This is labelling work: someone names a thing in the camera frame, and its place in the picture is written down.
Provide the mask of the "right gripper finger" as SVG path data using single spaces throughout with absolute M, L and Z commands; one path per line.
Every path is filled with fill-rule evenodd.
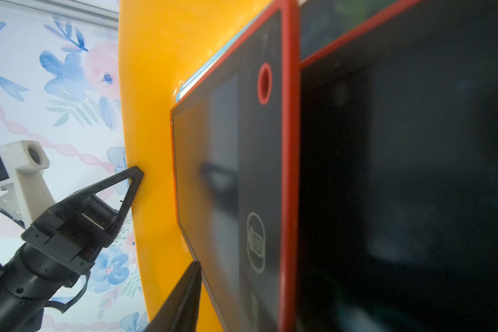
M 195 332 L 199 317 L 201 284 L 201 264 L 193 261 L 145 331 Z

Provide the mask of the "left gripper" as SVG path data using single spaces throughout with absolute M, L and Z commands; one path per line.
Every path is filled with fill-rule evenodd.
M 143 177 L 144 172 L 133 166 L 74 192 L 45 210 L 24 231 L 22 239 L 69 270 L 87 273 L 101 250 L 119 234 Z M 129 187 L 119 209 L 115 209 L 98 193 L 121 182 L 128 182 Z

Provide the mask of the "red writing tablet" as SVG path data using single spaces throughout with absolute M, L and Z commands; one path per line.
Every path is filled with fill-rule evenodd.
M 294 331 L 300 14 L 273 1 L 170 112 L 177 221 L 227 331 Z
M 299 331 L 498 331 L 498 1 L 397 1 L 301 62 Z

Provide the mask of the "yellow plastic storage box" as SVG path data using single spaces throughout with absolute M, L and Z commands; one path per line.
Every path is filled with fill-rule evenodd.
M 144 174 L 132 214 L 149 319 L 192 260 L 175 213 L 170 110 L 180 87 L 265 7 L 265 1 L 120 3 L 124 145 L 127 163 Z

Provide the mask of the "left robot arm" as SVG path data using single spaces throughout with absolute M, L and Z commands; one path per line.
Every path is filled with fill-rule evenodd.
M 67 303 L 52 297 L 91 276 L 102 249 L 117 238 L 144 177 L 130 167 L 48 207 L 24 231 L 24 244 L 0 264 L 0 331 L 38 331 L 45 308 L 61 313 L 76 304 L 87 287 Z

